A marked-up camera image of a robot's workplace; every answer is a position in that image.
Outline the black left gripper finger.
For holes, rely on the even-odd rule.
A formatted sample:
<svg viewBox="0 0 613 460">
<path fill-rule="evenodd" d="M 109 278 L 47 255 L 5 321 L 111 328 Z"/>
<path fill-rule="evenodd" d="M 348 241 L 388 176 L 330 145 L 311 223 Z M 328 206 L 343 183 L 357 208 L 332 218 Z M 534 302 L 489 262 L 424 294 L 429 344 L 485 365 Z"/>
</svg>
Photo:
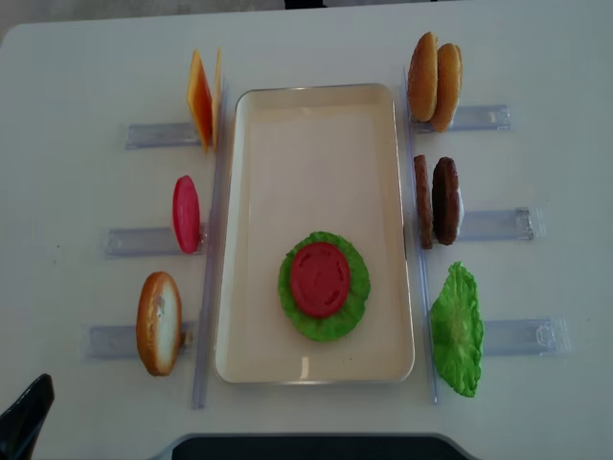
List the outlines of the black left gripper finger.
<svg viewBox="0 0 613 460">
<path fill-rule="evenodd" d="M 52 377 L 42 374 L 1 415 L 1 458 L 31 459 L 55 399 Z"/>
</svg>

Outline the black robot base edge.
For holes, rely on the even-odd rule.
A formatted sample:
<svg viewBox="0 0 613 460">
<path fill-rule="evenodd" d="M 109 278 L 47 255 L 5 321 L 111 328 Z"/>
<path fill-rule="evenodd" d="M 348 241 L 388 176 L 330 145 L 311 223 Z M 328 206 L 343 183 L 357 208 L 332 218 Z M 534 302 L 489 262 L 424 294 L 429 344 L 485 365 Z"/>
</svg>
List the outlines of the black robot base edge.
<svg viewBox="0 0 613 460">
<path fill-rule="evenodd" d="M 177 441 L 156 459 L 472 459 L 451 440 L 399 434 L 210 434 Z"/>
</svg>

